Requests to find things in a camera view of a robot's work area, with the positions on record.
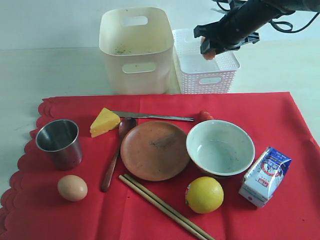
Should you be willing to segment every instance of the white plastic basket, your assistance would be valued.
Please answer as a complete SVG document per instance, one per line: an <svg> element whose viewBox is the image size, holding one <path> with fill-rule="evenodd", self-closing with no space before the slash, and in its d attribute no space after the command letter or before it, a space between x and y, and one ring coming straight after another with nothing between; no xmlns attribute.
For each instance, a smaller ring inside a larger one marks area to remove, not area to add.
<svg viewBox="0 0 320 240"><path fill-rule="evenodd" d="M163 94L169 88L174 37L163 10L132 7L106 12L99 48L116 94Z"/></svg>
<svg viewBox="0 0 320 240"><path fill-rule="evenodd" d="M227 93L241 65L232 51L205 60L193 29L173 30L173 62L182 94Z"/></svg>

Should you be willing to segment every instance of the brown plate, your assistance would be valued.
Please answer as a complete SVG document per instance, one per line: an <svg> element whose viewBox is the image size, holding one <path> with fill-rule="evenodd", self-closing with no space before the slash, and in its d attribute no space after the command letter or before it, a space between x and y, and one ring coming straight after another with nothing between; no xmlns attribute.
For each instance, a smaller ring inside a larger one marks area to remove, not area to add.
<svg viewBox="0 0 320 240"><path fill-rule="evenodd" d="M138 178L163 181L179 174L190 157L187 134L165 121L148 121L133 128L121 144L123 164Z"/></svg>

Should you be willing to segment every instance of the yellow lemon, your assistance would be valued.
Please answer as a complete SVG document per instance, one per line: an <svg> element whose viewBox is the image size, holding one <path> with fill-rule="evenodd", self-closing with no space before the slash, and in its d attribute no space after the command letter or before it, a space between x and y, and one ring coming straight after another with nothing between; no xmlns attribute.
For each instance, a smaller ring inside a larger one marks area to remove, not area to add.
<svg viewBox="0 0 320 240"><path fill-rule="evenodd" d="M198 214L213 212L223 201L223 188L217 180L209 176L195 179L185 191L185 203Z"/></svg>

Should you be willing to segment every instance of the knife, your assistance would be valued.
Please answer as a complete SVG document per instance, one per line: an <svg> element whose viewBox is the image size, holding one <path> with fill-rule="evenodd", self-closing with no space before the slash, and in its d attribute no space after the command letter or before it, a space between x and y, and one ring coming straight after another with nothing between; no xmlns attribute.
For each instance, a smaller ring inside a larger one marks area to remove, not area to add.
<svg viewBox="0 0 320 240"><path fill-rule="evenodd" d="M177 120L177 121L187 121L194 122L193 117L184 117L184 116L168 116L168 115L155 115L155 114L145 114L129 111L113 111L121 118L138 118L138 119L165 119L165 120Z"/></svg>

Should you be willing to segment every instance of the white table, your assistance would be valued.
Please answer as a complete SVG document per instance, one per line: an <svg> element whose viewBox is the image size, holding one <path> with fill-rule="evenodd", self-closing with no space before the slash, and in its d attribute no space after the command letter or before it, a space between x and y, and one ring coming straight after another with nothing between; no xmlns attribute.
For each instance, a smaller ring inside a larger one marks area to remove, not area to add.
<svg viewBox="0 0 320 240"><path fill-rule="evenodd" d="M320 142L318 40L249 44L235 52L241 69L231 93L290 91ZM98 48L0 51L0 195L36 127L42 98L113 94ZM173 77L169 94L179 93Z"/></svg>

